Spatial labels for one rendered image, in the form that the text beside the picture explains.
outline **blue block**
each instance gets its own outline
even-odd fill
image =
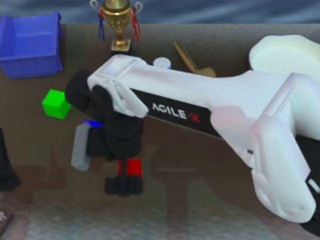
[[[85,120],[85,121],[82,121],[82,124],[89,124],[91,128],[102,128],[103,127],[99,122],[94,121],[94,120]]]
[[[11,79],[56,75],[62,71],[59,56],[63,31],[60,14],[2,16],[0,68]]]

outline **green cube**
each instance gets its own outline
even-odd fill
[[[64,119],[71,108],[70,103],[66,101],[65,93],[53,89],[45,96],[42,106],[47,116],[57,119]]]

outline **trophy base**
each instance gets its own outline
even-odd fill
[[[114,56],[114,55],[118,55],[118,54],[135,56],[135,55],[136,55],[136,51],[134,50],[134,48],[133,48],[133,46],[132,46],[132,43],[130,42],[130,46],[129,46],[129,49],[128,49],[128,50],[119,51],[119,50],[111,49],[110,57],[112,57],[112,56]]]

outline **robotic arm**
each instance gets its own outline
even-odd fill
[[[146,115],[221,138],[252,169],[256,196],[275,215],[306,223],[316,181],[296,136],[320,140],[320,85],[306,75],[256,71],[210,78],[116,55],[91,74],[116,112]]]

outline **brown wooden table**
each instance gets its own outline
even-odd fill
[[[0,194],[15,213],[4,240],[315,240],[294,223],[268,212],[254,193],[250,169],[221,140],[145,121],[140,153],[144,194],[104,194],[116,164],[92,159],[89,172],[71,167],[75,127],[84,115],[72,108],[64,120],[47,117],[41,102],[49,89],[65,90],[79,69],[94,71],[109,57],[96,25],[64,26],[64,71],[57,76],[10,80],[0,75],[0,127],[22,186]],[[270,34],[302,34],[320,42],[320,25],[142,25],[137,55],[149,64],[167,57],[187,71],[173,47],[180,40],[199,68],[219,77],[248,69],[247,54]]]

